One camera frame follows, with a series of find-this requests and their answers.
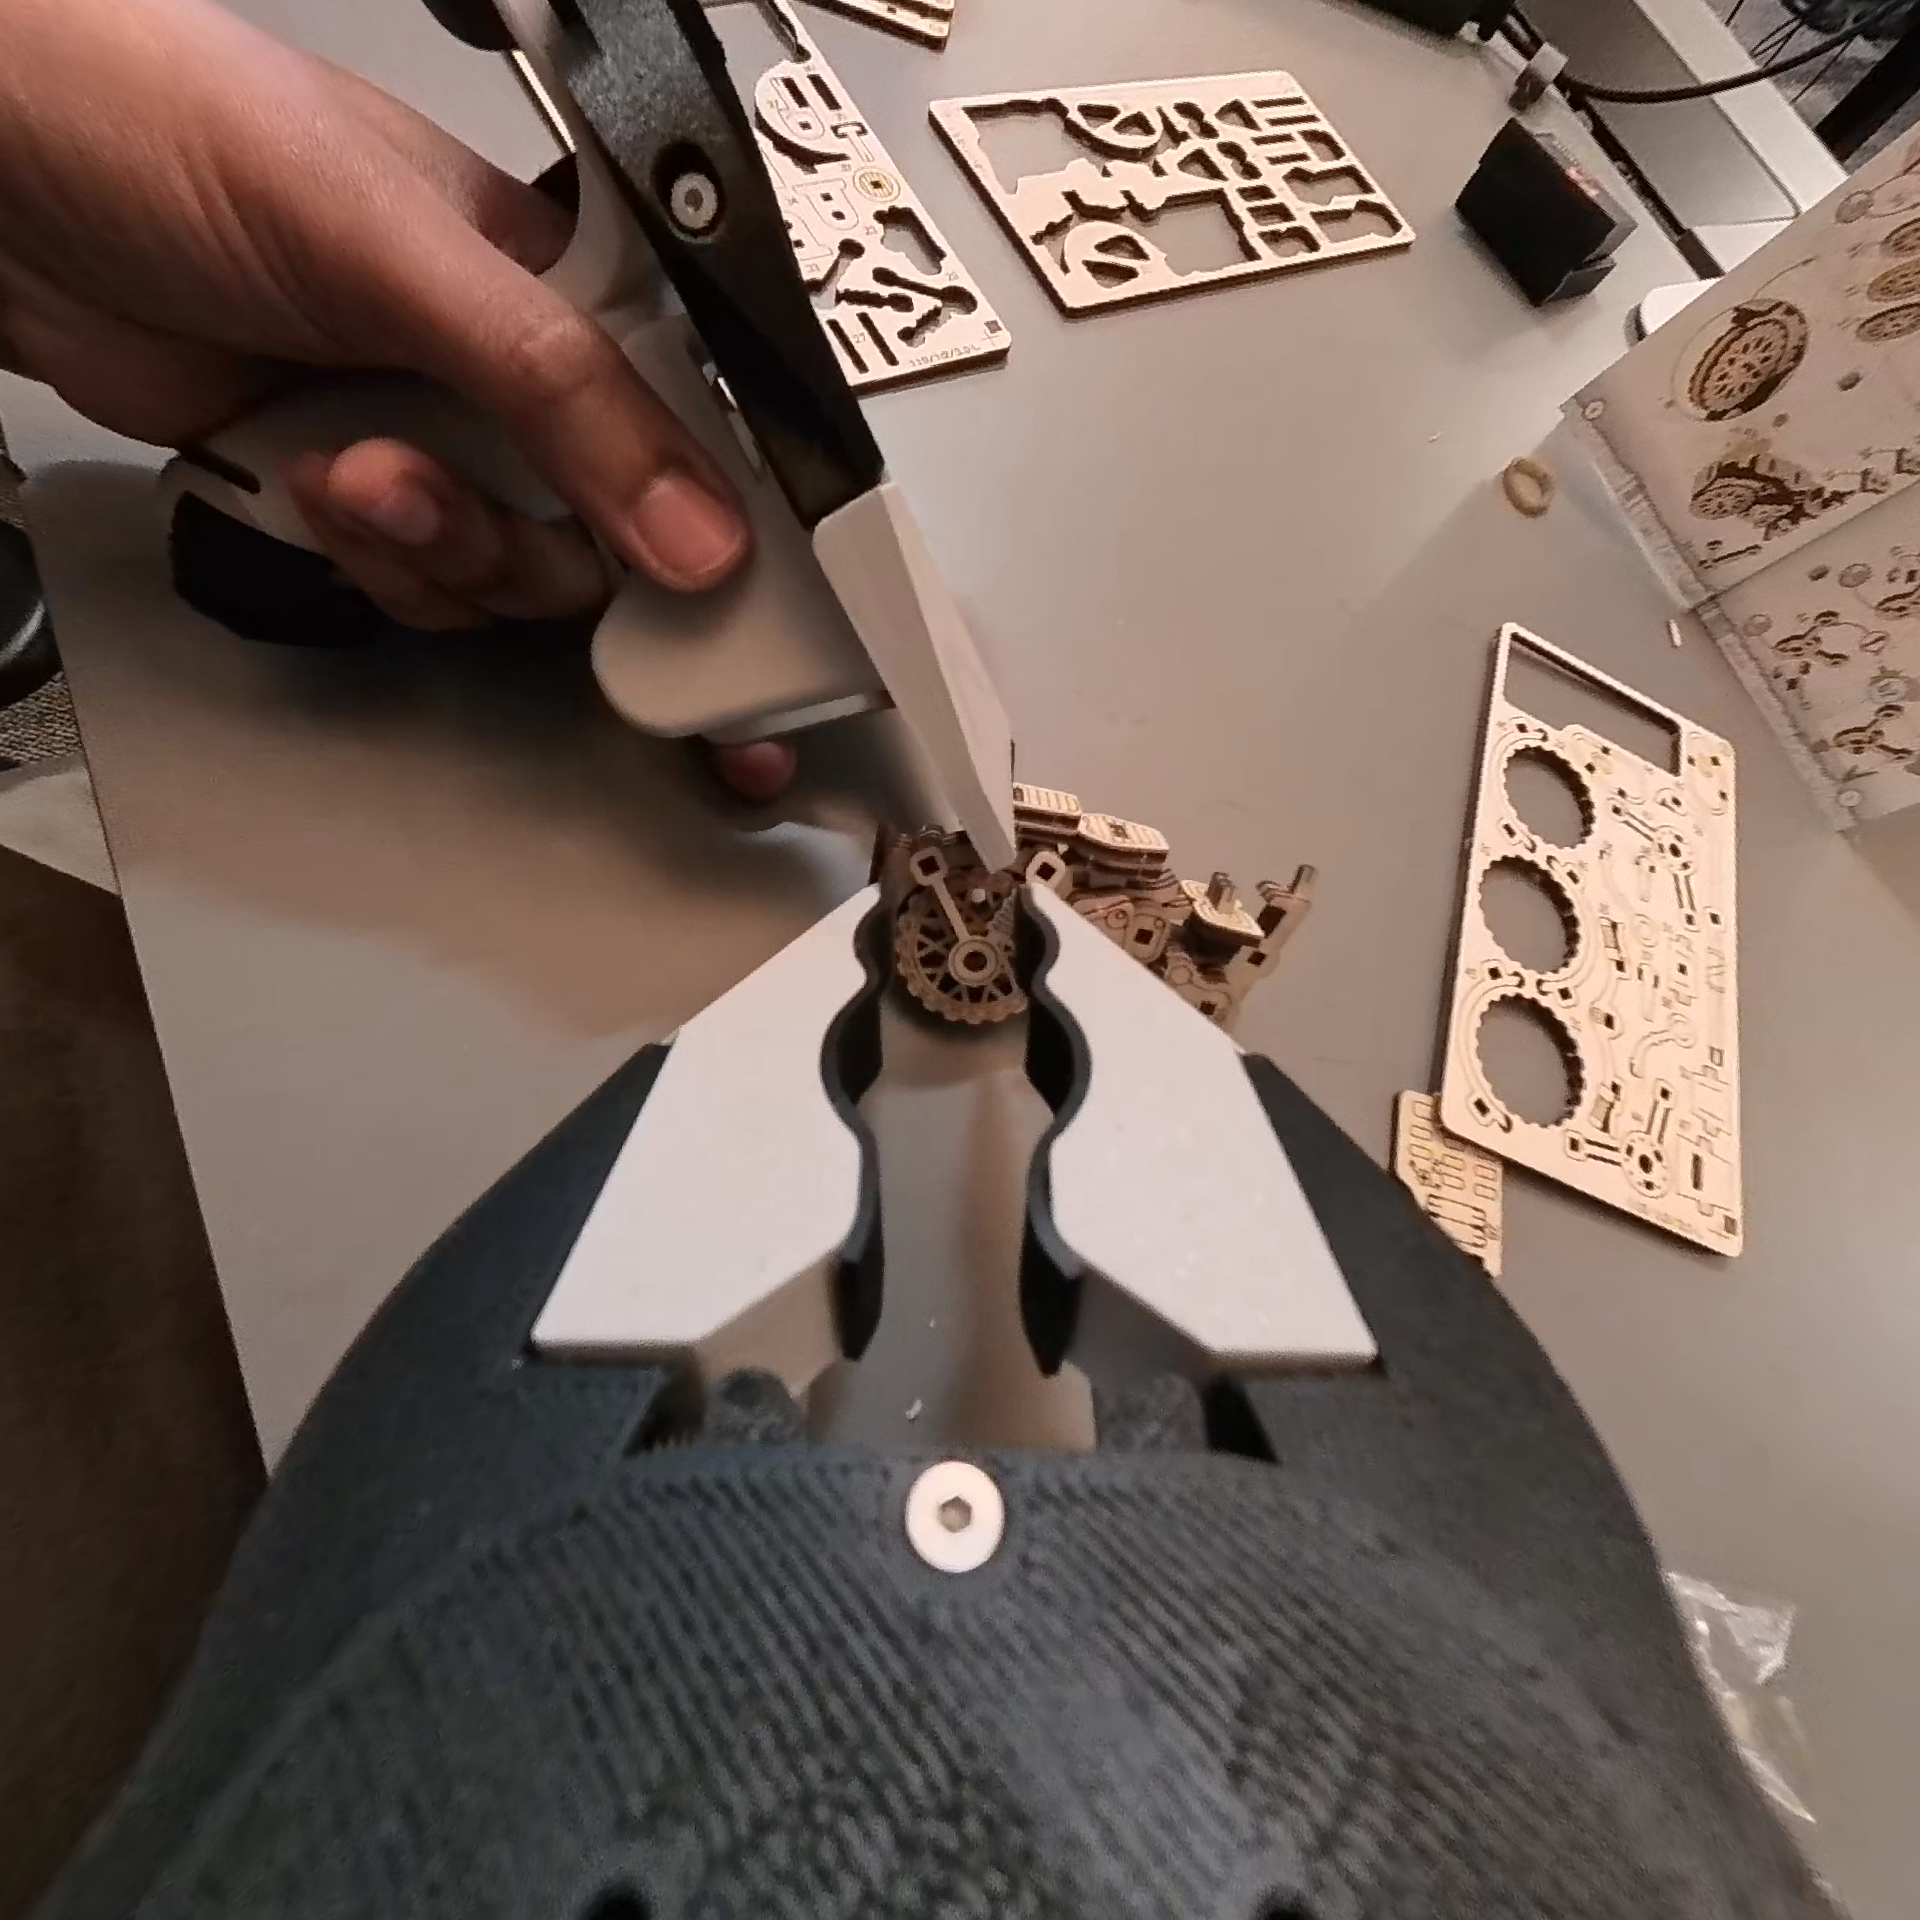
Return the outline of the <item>small slotted wooden sheet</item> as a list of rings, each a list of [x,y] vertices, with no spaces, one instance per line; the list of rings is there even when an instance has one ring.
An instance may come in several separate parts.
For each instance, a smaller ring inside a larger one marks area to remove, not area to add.
[[[1395,1102],[1392,1171],[1428,1221],[1493,1277],[1504,1269],[1504,1166],[1457,1137],[1436,1097],[1401,1091]]]

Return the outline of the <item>white flat device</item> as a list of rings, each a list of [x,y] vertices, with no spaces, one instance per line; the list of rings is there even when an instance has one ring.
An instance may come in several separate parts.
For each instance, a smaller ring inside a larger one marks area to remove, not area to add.
[[[1680,313],[1816,203],[1915,252],[1915,4],[1521,4],[1562,92],[1688,265],[1626,321]]]

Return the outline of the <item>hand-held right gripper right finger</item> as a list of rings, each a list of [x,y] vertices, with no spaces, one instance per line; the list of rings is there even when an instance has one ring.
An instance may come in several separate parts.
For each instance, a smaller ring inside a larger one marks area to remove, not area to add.
[[[1164,1383],[1363,1380],[1353,1284],[1255,1062],[1068,900],[1024,886],[1024,1341],[1109,1428]]]

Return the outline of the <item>person's left hand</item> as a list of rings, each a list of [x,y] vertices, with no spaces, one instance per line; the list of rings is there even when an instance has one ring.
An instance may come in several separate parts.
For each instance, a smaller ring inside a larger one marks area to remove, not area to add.
[[[163,447],[307,367],[420,374],[568,502],[497,504],[403,439],[309,452],[321,552],[420,632],[600,609],[604,555],[672,591],[752,551],[729,480],[544,280],[557,203],[219,4],[5,4],[5,366]]]

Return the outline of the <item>wooden puzzle sheet with wheels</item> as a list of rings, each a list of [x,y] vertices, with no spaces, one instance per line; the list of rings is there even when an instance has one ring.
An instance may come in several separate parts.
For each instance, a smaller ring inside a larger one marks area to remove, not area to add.
[[[828,345],[859,393],[1007,359],[1013,339],[789,4],[752,126]]]

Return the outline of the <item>clear plastic bag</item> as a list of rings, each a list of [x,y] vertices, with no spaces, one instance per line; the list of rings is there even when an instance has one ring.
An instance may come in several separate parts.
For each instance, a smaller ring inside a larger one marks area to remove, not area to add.
[[[1817,1828],[1816,1765],[1791,1693],[1799,1609],[1791,1599],[1731,1592],[1677,1568],[1664,1568],[1664,1584],[1738,1756],[1793,1840],[1809,1848]]]

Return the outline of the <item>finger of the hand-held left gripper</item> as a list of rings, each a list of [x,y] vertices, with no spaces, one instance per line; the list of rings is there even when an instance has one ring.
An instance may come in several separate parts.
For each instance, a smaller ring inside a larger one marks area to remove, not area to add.
[[[992,671],[900,486],[882,478],[815,528],[815,555],[992,871],[1018,860],[1016,739]]]

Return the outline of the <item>wooden sheet three round holes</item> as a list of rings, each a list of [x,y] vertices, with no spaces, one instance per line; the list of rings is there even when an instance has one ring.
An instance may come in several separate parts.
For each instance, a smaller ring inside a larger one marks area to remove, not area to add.
[[[1521,661],[1668,726],[1672,766],[1522,705]],[[1452,1137],[1739,1257],[1732,744],[1501,623],[1452,967],[1436,1097]]]

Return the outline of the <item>paper instruction booklet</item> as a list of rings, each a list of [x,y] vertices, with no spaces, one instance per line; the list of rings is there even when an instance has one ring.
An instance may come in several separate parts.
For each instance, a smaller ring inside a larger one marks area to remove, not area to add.
[[[1829,823],[1919,799],[1919,133],[1565,401]]]

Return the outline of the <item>wooden puzzle sheet large cutouts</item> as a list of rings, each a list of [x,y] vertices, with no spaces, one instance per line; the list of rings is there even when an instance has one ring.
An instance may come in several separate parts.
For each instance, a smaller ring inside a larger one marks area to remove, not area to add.
[[[947,97],[929,120],[1069,318],[1412,246],[1285,71]]]

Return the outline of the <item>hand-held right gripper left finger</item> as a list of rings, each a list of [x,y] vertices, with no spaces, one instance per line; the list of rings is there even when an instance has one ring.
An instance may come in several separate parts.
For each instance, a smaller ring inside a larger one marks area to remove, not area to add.
[[[890,919],[871,883],[658,1048],[535,1324],[561,1360],[765,1374],[799,1400],[881,1321]]]

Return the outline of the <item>wooden mechanical model assembly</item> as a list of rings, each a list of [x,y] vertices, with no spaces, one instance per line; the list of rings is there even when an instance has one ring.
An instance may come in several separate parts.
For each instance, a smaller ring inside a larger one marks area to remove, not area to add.
[[[871,875],[891,911],[896,982],[925,1016],[991,1025],[1024,1015],[1018,907],[1026,885],[1045,885],[1228,1033],[1313,909],[1317,883],[1301,865],[1245,895],[1223,871],[1181,877],[1157,828],[1035,784],[1016,785],[1011,865],[992,869],[957,830],[881,828]]]

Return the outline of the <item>black box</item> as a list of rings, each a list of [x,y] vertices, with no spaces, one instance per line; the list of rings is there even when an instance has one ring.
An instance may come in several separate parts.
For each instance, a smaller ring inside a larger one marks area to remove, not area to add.
[[[1553,133],[1512,117],[1453,201],[1457,217],[1533,305],[1593,293],[1634,212]]]

